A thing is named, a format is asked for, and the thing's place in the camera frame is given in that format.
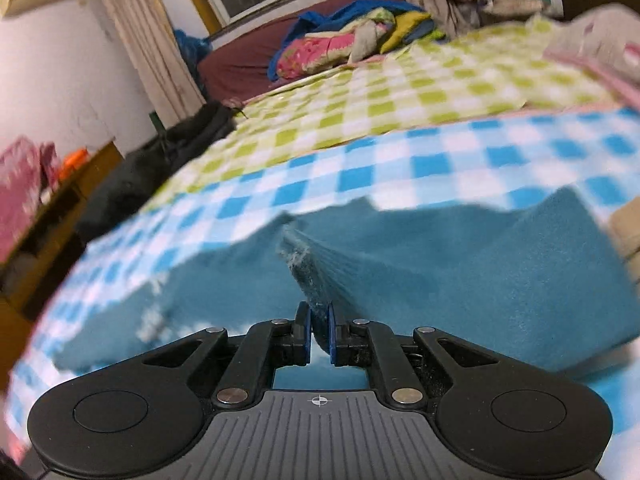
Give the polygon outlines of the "teal knitted sweater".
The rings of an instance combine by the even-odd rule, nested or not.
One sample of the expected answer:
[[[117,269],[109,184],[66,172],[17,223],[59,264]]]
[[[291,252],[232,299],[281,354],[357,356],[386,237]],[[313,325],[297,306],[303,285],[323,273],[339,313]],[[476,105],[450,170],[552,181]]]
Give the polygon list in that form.
[[[82,374],[208,326],[237,334],[289,318],[301,302],[322,346],[337,307],[398,334],[432,326],[552,372],[639,333],[620,256],[577,194],[560,188],[514,211],[378,210],[352,200],[278,214],[91,315],[54,364]]]

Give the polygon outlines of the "black clothing pile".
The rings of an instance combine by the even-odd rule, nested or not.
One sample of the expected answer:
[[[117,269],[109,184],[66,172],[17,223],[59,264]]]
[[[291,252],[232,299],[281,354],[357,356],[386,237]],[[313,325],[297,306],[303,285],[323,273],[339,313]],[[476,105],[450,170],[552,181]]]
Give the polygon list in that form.
[[[232,108],[212,101],[129,153],[89,197],[75,226],[80,239],[87,244],[115,229],[178,170],[234,128]]]

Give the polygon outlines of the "pink white folded clothes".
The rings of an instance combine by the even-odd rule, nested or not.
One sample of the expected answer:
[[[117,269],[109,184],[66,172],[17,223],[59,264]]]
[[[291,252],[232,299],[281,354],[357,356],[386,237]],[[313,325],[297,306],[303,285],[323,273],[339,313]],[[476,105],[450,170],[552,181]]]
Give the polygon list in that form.
[[[563,25],[544,56],[588,70],[639,110],[639,29],[639,14],[626,6],[598,6]]]

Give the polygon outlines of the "blue white checkered bedsheet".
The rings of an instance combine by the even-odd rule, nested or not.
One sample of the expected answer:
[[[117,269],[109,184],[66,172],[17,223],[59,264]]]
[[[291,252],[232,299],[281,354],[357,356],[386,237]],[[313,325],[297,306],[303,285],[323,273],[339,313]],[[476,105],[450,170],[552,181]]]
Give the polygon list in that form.
[[[201,190],[201,160],[177,176],[180,193],[92,242],[53,296],[11,374],[3,418],[9,454],[29,449],[27,415],[66,379],[56,352],[89,315],[198,252],[294,214],[366,196],[382,209],[471,202],[532,206],[556,188],[576,188],[600,217],[639,194],[639,116],[606,112],[458,122],[369,136]]]

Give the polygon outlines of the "wooden shelf cabinet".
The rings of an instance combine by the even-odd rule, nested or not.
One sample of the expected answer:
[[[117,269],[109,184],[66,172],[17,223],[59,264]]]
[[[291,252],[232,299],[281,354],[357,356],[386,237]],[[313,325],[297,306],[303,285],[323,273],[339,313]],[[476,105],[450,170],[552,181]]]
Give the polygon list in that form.
[[[108,142],[53,192],[1,265],[1,389],[23,353],[40,312],[84,251],[76,222],[88,198],[122,162]]]

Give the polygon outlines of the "orange item on cabinet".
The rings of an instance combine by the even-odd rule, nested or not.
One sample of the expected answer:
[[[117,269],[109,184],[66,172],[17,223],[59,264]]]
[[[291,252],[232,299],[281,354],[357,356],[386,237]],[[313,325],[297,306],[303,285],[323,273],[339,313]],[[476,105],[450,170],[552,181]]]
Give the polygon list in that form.
[[[86,148],[80,148],[64,157],[58,168],[58,180],[68,179],[75,171],[79,170],[90,159],[90,153]]]

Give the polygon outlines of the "maroon mattress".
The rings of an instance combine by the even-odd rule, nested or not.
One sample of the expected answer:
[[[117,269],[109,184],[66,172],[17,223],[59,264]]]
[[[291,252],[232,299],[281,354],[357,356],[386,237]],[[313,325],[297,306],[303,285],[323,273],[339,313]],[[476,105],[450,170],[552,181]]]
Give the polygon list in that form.
[[[268,77],[273,55],[300,14],[329,15],[355,0],[293,0],[257,18],[223,29],[213,40],[213,51],[198,63],[206,99],[246,101],[276,85]]]

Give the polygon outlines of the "pink floral quilt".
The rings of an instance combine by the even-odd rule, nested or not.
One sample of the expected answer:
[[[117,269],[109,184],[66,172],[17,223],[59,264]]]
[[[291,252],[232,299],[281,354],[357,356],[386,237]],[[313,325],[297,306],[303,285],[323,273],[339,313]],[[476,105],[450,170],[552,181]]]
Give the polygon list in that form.
[[[353,32],[319,32],[293,40],[279,55],[276,75],[293,80],[329,70],[341,64],[358,63]]]

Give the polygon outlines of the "pink floral cloth bundle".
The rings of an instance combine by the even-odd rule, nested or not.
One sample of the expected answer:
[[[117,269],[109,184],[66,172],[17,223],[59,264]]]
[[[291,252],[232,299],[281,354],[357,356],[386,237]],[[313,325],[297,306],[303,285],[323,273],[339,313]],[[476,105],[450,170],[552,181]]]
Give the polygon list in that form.
[[[60,160],[52,142],[19,136],[1,154],[1,262],[29,229],[44,188],[58,182]]]

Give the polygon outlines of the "blue bag by curtain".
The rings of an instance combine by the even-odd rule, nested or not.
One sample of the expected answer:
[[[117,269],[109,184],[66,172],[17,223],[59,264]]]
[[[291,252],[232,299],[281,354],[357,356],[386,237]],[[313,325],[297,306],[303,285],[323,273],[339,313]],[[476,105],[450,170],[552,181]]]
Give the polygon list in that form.
[[[186,67],[193,79],[198,81],[200,79],[198,64],[212,52],[212,46],[205,38],[190,36],[182,29],[175,29],[174,36]]]

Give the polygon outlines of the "green white checkered bedsheet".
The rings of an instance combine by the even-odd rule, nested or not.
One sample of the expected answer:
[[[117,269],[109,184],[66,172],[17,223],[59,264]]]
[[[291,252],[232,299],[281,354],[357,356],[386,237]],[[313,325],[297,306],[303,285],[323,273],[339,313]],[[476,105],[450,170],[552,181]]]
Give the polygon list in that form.
[[[560,30],[534,16],[448,44],[420,39],[376,61],[337,67],[258,96],[245,105],[231,134],[179,170],[142,209],[365,136],[519,110],[614,104],[614,94],[585,70],[544,57]]]

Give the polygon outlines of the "blue blanket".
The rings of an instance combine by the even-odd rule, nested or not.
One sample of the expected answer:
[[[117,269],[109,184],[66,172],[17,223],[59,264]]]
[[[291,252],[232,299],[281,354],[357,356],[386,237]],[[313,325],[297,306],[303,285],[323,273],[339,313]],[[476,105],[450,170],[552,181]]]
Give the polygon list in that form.
[[[360,18],[360,16],[377,8],[389,10],[393,15],[399,15],[409,11],[422,11],[420,6],[405,1],[355,0],[331,14],[321,14],[317,11],[306,11],[299,14],[294,24],[284,36],[280,49],[277,50],[277,53],[273,55],[269,62],[267,70],[268,79],[271,82],[279,79],[277,75],[278,59],[294,40],[302,38],[311,32],[336,32],[348,23],[356,20],[356,18]]]

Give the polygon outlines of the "yellow cloth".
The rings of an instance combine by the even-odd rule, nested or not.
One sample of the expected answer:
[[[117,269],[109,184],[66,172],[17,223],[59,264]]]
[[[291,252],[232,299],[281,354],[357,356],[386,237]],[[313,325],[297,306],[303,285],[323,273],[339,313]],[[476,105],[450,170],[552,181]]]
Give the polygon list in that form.
[[[431,32],[434,22],[431,14],[421,11],[408,11],[395,18],[395,28],[380,47],[380,53],[386,54],[400,47],[404,40],[418,27],[426,25]]]

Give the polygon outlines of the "beige curtain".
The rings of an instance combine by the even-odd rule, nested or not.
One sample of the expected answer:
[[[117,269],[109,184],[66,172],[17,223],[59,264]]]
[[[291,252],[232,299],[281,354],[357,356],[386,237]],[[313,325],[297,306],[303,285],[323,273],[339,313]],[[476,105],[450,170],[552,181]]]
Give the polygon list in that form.
[[[102,2],[164,127],[193,116],[205,100],[183,61],[163,3]]]

